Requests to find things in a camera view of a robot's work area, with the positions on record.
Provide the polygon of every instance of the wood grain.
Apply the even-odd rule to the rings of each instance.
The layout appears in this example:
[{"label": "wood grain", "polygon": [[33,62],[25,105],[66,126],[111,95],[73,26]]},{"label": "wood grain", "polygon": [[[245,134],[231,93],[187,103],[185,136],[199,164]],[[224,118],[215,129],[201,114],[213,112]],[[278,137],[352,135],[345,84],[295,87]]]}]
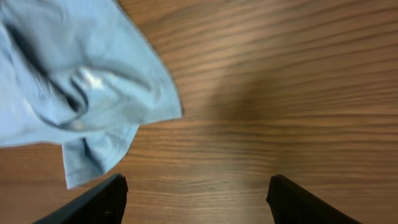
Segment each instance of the wood grain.
[{"label": "wood grain", "polygon": [[[141,127],[111,171],[128,180],[124,223],[273,223],[273,174],[361,222],[398,222],[398,1],[121,4],[185,108]],[[0,150],[0,169],[1,223],[32,222],[100,181],[66,190],[48,144]]]}]

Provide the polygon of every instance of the towel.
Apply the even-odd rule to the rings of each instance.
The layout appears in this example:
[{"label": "towel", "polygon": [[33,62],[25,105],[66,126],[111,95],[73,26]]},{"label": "towel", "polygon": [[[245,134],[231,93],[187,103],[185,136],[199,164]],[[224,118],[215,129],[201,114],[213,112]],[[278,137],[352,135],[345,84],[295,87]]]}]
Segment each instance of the towel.
[{"label": "towel", "polygon": [[61,144],[70,189],[112,169],[140,124],[181,116],[116,1],[0,0],[0,147]]}]

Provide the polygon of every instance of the light blue towel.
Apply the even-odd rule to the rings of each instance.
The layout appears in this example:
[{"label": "light blue towel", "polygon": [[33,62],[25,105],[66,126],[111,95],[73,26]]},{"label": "light blue towel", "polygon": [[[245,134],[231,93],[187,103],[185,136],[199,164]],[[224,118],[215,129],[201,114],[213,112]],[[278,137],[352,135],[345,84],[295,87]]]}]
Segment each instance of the light blue towel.
[{"label": "light blue towel", "polygon": [[70,189],[140,124],[182,115],[168,71],[113,0],[0,0],[0,146],[62,144]]}]

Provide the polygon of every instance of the wooden surface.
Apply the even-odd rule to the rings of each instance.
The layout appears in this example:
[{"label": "wooden surface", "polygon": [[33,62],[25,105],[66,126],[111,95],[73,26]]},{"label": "wooden surface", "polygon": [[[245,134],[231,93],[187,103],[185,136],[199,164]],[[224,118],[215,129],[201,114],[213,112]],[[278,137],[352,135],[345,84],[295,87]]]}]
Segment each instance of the wooden surface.
[{"label": "wooden surface", "polygon": [[[273,223],[284,174],[364,223],[398,222],[398,1],[124,0],[177,82],[184,119],[143,126],[111,171],[124,223]],[[60,147],[0,150],[0,223],[68,191]]]}]

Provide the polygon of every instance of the blue cloth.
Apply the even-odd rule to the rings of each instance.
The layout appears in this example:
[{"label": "blue cloth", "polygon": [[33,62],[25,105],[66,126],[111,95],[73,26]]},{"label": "blue cloth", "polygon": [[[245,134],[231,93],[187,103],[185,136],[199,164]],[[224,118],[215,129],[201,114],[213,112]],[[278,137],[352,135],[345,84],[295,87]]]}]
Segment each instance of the blue cloth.
[{"label": "blue cloth", "polygon": [[182,116],[115,1],[0,0],[0,19],[0,146],[62,144],[69,189],[112,169],[140,124]]}]

